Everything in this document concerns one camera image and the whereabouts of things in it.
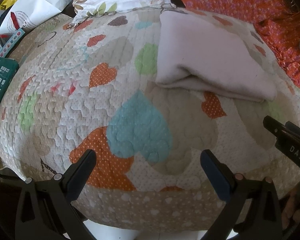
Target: white floor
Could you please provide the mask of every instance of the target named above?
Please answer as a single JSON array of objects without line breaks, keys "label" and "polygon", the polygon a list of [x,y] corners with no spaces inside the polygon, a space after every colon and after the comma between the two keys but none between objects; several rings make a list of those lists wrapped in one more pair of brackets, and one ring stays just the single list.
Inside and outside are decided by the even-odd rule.
[{"label": "white floor", "polygon": [[[104,226],[87,220],[86,227],[98,240],[200,240],[206,231],[185,231],[177,234],[140,232]],[[233,231],[228,239],[235,236]]]}]

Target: bed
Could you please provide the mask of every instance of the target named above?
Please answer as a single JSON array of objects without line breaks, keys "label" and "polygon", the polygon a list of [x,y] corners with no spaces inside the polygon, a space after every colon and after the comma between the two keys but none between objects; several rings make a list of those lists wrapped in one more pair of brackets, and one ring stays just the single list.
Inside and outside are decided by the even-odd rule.
[{"label": "bed", "polygon": [[262,120],[300,126],[300,88],[253,25],[169,9],[238,34],[274,79],[273,102],[158,87],[163,10],[92,17],[74,29],[58,15],[27,35],[10,55],[20,69],[0,105],[0,169],[50,179],[91,148],[98,163],[73,206],[94,222],[147,231],[208,229],[221,212],[200,167],[203,149],[247,178],[271,176],[279,197],[295,186],[300,169],[275,149]]}]

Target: blue heart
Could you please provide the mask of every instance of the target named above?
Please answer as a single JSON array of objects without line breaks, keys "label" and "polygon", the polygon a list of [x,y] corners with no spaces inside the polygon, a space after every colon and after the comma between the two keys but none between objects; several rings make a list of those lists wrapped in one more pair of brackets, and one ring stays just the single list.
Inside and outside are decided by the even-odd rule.
[{"label": "blue heart", "polygon": [[148,161],[162,162],[172,148],[167,122],[140,90],[115,113],[106,136],[110,151],[119,158],[140,152]]},{"label": "blue heart", "polygon": [[138,22],[138,23],[136,23],[135,27],[137,29],[143,29],[143,28],[149,27],[151,25],[152,25],[152,22]]}]

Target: folded pink cloth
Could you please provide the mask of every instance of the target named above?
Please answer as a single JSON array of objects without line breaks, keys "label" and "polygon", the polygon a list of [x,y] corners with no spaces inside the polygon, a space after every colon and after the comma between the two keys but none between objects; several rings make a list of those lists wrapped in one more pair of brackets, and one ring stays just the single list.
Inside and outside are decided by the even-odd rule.
[{"label": "folded pink cloth", "polygon": [[236,34],[202,18],[174,11],[161,16],[156,83],[273,101],[276,86]]}]

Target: pink towel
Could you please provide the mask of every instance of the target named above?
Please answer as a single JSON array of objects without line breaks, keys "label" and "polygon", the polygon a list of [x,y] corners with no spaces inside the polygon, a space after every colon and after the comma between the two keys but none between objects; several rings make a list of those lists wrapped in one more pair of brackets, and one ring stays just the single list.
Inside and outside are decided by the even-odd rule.
[{"label": "pink towel", "polygon": [[253,101],[273,101],[274,82],[236,34],[174,11],[161,16],[156,83]]}]

